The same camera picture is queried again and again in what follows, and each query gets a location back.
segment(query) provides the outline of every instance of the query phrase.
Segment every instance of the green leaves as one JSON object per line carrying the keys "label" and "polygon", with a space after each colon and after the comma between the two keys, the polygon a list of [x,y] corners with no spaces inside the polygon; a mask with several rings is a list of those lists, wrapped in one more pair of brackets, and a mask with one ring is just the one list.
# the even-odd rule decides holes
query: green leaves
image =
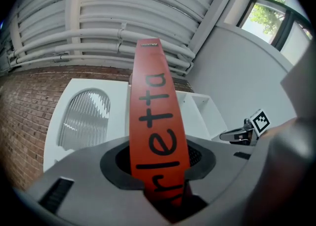
{"label": "green leaves", "polygon": [[[285,0],[275,1],[281,2],[283,4],[285,3]],[[254,5],[250,14],[250,21],[264,25],[265,27],[263,33],[271,35],[277,33],[283,18],[284,15],[280,14],[279,12],[259,4]]]}

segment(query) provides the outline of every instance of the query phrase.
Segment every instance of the black mesh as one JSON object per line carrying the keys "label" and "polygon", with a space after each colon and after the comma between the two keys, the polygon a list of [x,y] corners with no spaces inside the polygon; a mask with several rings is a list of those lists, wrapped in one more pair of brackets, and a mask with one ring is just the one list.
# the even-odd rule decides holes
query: black mesh
{"label": "black mesh", "polygon": [[188,146],[188,149],[189,149],[189,157],[190,157],[190,166],[192,167],[201,160],[202,153],[196,149],[193,149],[190,146]]}
{"label": "black mesh", "polygon": [[39,202],[40,205],[55,214],[73,183],[70,180],[58,179]]}
{"label": "black mesh", "polygon": [[[189,157],[190,157],[190,167],[197,164],[201,158],[202,153],[198,150],[188,146]],[[131,174],[130,170],[130,158],[129,158],[129,146],[121,150],[116,156],[116,164],[123,172]]]}

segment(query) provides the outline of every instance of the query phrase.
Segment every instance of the red strap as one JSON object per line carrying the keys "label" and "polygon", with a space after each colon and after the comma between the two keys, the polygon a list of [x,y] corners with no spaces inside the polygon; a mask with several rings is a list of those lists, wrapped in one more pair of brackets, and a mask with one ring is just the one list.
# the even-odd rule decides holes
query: red strap
{"label": "red strap", "polygon": [[159,39],[137,42],[129,116],[132,176],[153,203],[181,205],[190,166],[180,108]]}

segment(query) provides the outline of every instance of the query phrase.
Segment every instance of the frosted glass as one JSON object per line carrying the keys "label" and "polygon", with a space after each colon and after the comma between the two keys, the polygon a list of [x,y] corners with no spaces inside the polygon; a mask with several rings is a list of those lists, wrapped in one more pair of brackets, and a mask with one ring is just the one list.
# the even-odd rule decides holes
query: frosted glass
{"label": "frosted glass", "polygon": [[75,96],[68,107],[59,146],[79,150],[106,141],[110,98],[101,90],[87,90]]}

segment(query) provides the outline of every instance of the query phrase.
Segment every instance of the brick wall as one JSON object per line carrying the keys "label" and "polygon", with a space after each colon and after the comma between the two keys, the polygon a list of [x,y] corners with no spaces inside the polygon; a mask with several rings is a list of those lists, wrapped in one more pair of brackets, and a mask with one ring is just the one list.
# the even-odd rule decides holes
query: brick wall
{"label": "brick wall", "polygon": [[[128,81],[131,70],[63,66],[12,72],[0,78],[0,160],[12,185],[26,189],[42,174],[44,143],[56,104],[72,78]],[[176,90],[192,92],[174,79]]]}

